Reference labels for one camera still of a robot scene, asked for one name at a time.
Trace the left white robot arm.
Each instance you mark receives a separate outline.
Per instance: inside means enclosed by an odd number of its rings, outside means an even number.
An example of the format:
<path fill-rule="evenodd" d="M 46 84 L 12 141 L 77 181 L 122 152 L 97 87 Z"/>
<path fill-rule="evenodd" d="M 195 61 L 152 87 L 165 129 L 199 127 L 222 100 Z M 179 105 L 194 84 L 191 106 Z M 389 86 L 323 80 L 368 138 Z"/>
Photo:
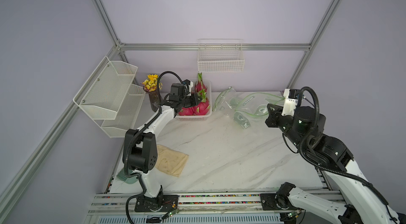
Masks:
<path fill-rule="evenodd" d="M 158 160 L 156 138 L 164 127 L 173 120 L 183 108 L 195 107 L 201 103 L 202 98 L 193 93 L 193 82 L 182 80 L 176 73 L 165 71 L 157 78 L 160 84 L 162 76 L 174 75 L 180 82 L 171 86 L 170 93 L 158 104 L 158 110 L 141 127 L 136 130 L 129 129 L 125 134 L 122 161 L 124 176 L 137 178 L 142 191 L 130 196 L 125 204 L 125 213 L 130 224 L 134 223 L 130 215 L 130 202 L 137 199 L 140 205 L 158 211 L 163 206 L 163 187 L 154 178 L 153 169 Z"/>

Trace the pink dragon fruit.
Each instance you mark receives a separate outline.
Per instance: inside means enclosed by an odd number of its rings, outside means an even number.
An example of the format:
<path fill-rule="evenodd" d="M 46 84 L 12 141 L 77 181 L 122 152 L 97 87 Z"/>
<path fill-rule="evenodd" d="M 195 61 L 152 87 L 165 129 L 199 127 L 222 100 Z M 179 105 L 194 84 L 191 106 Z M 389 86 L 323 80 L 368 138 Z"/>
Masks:
<path fill-rule="evenodd" d="M 197 83 L 195 85 L 195 92 L 200 93 L 203 91 L 205 94 L 207 93 L 207 86 L 203 83 L 203 74 L 201 72 L 197 75 Z"/>

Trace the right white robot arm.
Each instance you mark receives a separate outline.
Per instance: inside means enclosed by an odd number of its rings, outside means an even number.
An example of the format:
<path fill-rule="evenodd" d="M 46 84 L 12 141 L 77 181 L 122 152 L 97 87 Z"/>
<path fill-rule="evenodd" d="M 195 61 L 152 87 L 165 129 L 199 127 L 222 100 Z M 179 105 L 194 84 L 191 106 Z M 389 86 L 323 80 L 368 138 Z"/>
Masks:
<path fill-rule="evenodd" d="M 286 89 L 283 106 L 268 104 L 269 128 L 278 128 L 307 163 L 325 172 L 347 202 L 335 203 L 285 182 L 272 200 L 262 197 L 264 208 L 311 212 L 334 224 L 404 224 L 406 215 L 394 211 L 370 183 L 349 148 L 324 133 L 326 117 L 320 112 L 317 94 L 310 87 Z"/>

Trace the clear zip-top bag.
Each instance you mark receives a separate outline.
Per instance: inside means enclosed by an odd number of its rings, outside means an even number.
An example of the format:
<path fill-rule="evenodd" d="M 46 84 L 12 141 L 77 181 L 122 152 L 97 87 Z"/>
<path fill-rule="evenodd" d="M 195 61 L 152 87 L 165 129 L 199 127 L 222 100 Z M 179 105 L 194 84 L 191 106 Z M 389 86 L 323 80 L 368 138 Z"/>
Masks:
<path fill-rule="evenodd" d="M 237 105 L 235 111 L 247 118 L 263 118 L 268 115 L 268 104 L 282 106 L 284 98 L 267 93 L 253 93 L 247 95 Z"/>
<path fill-rule="evenodd" d="M 213 104 L 212 111 L 222 113 L 232 119 L 241 128 L 247 129 L 251 126 L 249 120 L 242 113 L 237 111 L 237 107 L 241 101 L 242 99 L 238 97 L 235 89 L 228 87 L 218 95 Z"/>

